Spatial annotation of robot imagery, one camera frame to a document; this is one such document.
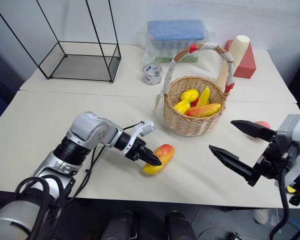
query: pink ball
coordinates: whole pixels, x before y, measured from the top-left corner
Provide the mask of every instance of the pink ball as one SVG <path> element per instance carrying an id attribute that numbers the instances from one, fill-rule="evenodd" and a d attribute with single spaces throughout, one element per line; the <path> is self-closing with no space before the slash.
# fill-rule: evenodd
<path id="1" fill-rule="evenodd" d="M 259 125 L 264 126 L 268 129 L 271 129 L 270 124 L 267 123 L 266 121 L 256 121 L 255 124 L 259 124 Z"/>

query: tape roll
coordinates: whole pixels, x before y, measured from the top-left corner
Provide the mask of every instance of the tape roll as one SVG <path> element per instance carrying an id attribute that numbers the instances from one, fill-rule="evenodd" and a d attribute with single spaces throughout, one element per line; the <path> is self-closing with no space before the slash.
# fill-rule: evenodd
<path id="1" fill-rule="evenodd" d="M 143 79 L 147 84 L 157 85 L 162 81 L 162 67 L 155 63 L 143 67 Z"/>

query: wicker basket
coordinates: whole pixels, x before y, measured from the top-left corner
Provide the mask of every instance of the wicker basket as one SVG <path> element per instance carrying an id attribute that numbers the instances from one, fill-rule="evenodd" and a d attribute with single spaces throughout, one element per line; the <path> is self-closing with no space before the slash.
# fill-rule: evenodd
<path id="1" fill-rule="evenodd" d="M 164 93 L 164 110 L 163 118 L 168 126 L 177 131 L 179 134 L 185 136 L 198 136 L 209 132 L 217 123 L 221 117 L 223 111 L 226 109 L 226 99 L 229 95 L 231 87 L 227 88 L 227 92 L 222 90 L 210 81 L 206 77 L 201 76 L 183 76 L 170 85 L 171 75 L 175 68 L 175 64 L 178 63 L 185 55 L 194 51 L 202 49 L 212 49 L 227 60 L 229 68 L 229 76 L 227 78 L 227 85 L 231 84 L 233 87 L 233 73 L 234 63 L 232 56 L 223 48 L 214 43 L 194 44 L 185 48 L 182 52 L 177 54 L 170 64 L 169 71 L 164 81 L 163 93 Z M 206 87 L 210 89 L 210 103 L 219 103 L 221 108 L 219 111 L 209 117 L 197 118 L 181 114 L 174 109 L 174 105 L 180 101 L 180 95 L 189 89 L 197 89 L 202 92 Z"/>

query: toy mango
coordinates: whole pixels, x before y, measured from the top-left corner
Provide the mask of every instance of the toy mango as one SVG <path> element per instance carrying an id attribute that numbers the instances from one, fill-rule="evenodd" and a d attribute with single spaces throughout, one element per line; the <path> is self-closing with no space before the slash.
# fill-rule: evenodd
<path id="1" fill-rule="evenodd" d="M 149 175 L 153 175 L 160 172 L 173 157 L 174 153 L 175 149 L 173 146 L 169 144 L 161 145 L 156 150 L 154 150 L 153 154 L 159 158 L 162 164 L 160 166 L 152 166 L 149 163 L 146 163 L 143 167 L 143 172 Z"/>
<path id="2" fill-rule="evenodd" d="M 221 108 L 220 103 L 211 103 L 204 106 L 194 106 L 189 108 L 185 115 L 194 118 L 205 118 L 210 117 L 213 114 L 217 113 Z"/>

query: black metal frame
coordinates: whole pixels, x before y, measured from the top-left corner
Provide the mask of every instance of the black metal frame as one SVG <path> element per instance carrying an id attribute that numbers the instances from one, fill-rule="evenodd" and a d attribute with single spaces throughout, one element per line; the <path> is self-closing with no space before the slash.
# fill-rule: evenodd
<path id="1" fill-rule="evenodd" d="M 117 37 L 117 32 L 116 32 L 116 27 L 115 27 L 115 22 L 114 22 L 114 17 L 113 17 L 113 13 L 112 13 L 112 8 L 111 8 L 111 3 L 110 0 L 108 0 L 108 4 L 109 4 L 109 10 L 110 10 L 110 14 L 111 14 L 111 20 L 112 20 L 112 25 L 113 25 L 113 30 L 114 30 L 114 35 L 115 35 L 115 41 L 116 43 L 106 43 L 106 42 L 100 42 L 99 39 L 99 35 L 97 33 L 97 28 L 92 16 L 92 12 L 88 3 L 88 0 L 85 0 L 86 3 L 86 7 L 92 22 L 92 26 L 93 26 L 93 30 L 95 33 L 95 36 L 97 38 L 97 42 L 84 42 L 84 41 L 59 41 L 51 24 L 48 21 L 48 18 L 44 12 L 44 10 L 42 9 L 39 0 L 35 0 L 50 28 L 50 30 L 52 31 L 53 36 L 56 39 L 56 44 L 52 47 L 52 49 L 47 53 L 47 55 L 43 58 L 43 60 L 38 64 L 35 59 L 31 56 L 31 54 L 29 53 L 29 51 L 27 50 L 27 48 L 24 46 L 24 44 L 21 42 L 21 40 L 18 38 L 18 36 L 16 35 L 16 33 L 12 30 L 12 28 L 10 27 L 10 25 L 8 24 L 8 22 L 5 20 L 4 16 L 0 13 L 0 17 L 2 18 L 2 20 L 4 21 L 4 23 L 7 25 L 7 27 L 9 28 L 9 30 L 12 32 L 12 34 L 14 35 L 14 37 L 17 39 L 17 41 L 20 43 L 20 45 L 22 46 L 22 48 L 25 50 L 25 52 L 28 54 L 28 56 L 31 58 L 31 60 L 34 62 L 34 64 L 37 66 L 37 68 L 41 71 L 41 73 L 44 75 L 44 77 L 46 79 L 52 79 L 52 78 L 56 78 L 56 79 L 74 79 L 74 80 L 92 80 L 92 81 L 101 81 L 101 82 L 110 82 L 113 83 L 116 73 L 117 73 L 117 69 L 119 66 L 119 63 L 121 61 L 121 52 L 120 52 L 120 48 L 119 48 L 119 44 L 118 44 L 118 37 Z M 61 43 L 84 43 L 84 44 L 98 44 L 99 48 L 101 50 L 102 55 L 86 55 L 86 54 L 67 54 L 64 49 L 62 48 L 62 44 Z M 115 45 L 113 54 L 108 56 L 104 54 L 104 50 L 102 48 L 102 44 L 107 44 L 107 45 Z M 63 57 L 62 59 L 59 61 L 59 63 L 56 65 L 56 67 L 54 67 L 52 73 L 48 74 L 47 72 L 44 71 L 44 69 L 41 67 L 41 65 L 44 63 L 44 61 L 50 56 L 50 54 L 53 54 L 53 50 L 55 49 L 55 47 L 58 45 L 58 47 L 60 48 L 60 50 L 62 51 Z M 78 78 L 78 77 L 55 77 L 54 73 L 56 72 L 56 70 L 59 68 L 59 66 L 63 63 L 64 59 L 69 57 L 69 56 L 87 56 L 87 57 L 95 57 L 95 58 L 102 58 L 104 61 L 104 65 L 106 67 L 109 79 L 98 79 L 99 77 L 95 77 L 95 79 L 91 79 L 89 77 L 82 77 L 82 78 Z M 111 58 L 109 61 L 109 64 L 107 63 L 106 58 Z"/>

